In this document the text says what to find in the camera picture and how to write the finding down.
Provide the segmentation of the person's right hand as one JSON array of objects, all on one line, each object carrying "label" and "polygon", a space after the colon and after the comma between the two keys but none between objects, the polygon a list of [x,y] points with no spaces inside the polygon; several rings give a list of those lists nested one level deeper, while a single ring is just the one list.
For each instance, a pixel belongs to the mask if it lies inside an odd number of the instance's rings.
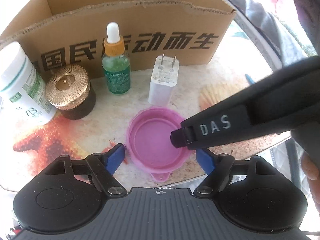
[{"label": "person's right hand", "polygon": [[301,160],[302,170],[305,173],[311,195],[313,197],[313,201],[319,211],[319,204],[320,204],[320,181],[319,181],[319,169],[317,166],[311,161],[309,156],[304,152],[302,155]]}]

